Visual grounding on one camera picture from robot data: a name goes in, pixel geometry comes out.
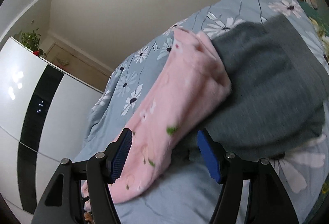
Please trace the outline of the pink fleece pajama garment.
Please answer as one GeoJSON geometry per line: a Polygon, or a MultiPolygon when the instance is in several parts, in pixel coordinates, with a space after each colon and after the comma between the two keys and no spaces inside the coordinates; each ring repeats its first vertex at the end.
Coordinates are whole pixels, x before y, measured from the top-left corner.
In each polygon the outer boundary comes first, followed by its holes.
{"type": "Polygon", "coordinates": [[[111,74],[92,107],[82,151],[104,150],[123,129],[132,146],[109,191],[116,204],[140,196],[168,168],[174,147],[231,91],[218,52],[204,32],[175,28],[169,51],[145,46],[111,74]]]}

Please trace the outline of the blue floral duvet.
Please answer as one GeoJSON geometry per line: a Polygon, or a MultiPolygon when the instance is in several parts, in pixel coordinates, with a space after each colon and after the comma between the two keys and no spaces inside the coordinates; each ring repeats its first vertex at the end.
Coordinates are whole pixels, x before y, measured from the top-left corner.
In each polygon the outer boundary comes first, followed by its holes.
{"type": "Polygon", "coordinates": [[[133,143],[112,198],[122,223],[208,223],[221,187],[205,128],[241,158],[268,157],[299,223],[328,182],[328,61],[297,0],[221,0],[130,55],[92,107],[87,160],[124,128],[133,143]]]}

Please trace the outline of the white black wardrobe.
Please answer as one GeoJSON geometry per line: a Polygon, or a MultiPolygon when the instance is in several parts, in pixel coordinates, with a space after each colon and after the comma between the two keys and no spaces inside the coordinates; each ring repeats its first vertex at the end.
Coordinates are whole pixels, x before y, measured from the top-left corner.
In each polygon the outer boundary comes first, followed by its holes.
{"type": "Polygon", "coordinates": [[[61,159],[81,150],[101,92],[14,38],[1,49],[1,201],[30,223],[61,159]]]}

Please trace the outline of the dark grey folded garment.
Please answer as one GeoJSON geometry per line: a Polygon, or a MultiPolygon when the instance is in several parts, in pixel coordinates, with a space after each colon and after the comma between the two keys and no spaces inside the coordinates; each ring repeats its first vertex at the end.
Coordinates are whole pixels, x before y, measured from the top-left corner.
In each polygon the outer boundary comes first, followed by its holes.
{"type": "Polygon", "coordinates": [[[285,153],[318,137],[328,73],[283,15],[245,22],[212,39],[231,93],[200,123],[240,158],[285,153]]]}

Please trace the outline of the potted green plant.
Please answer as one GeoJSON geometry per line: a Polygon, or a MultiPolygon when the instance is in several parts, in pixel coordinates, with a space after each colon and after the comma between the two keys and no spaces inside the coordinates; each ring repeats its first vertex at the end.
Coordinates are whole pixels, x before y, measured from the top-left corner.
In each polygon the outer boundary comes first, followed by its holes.
{"type": "Polygon", "coordinates": [[[38,28],[31,32],[19,31],[14,35],[14,38],[24,47],[32,51],[34,55],[38,57],[47,57],[47,54],[39,47],[41,34],[38,32],[38,28]]]}

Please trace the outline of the green floral bedsheet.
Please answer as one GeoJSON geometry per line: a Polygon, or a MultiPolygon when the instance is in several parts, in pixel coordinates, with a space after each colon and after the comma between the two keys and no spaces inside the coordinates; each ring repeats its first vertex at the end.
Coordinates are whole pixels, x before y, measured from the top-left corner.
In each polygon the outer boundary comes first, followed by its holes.
{"type": "Polygon", "coordinates": [[[328,23],[325,22],[324,19],[320,17],[317,10],[309,6],[309,4],[304,1],[299,1],[298,3],[315,28],[316,33],[324,47],[324,59],[328,63],[328,23]]]}

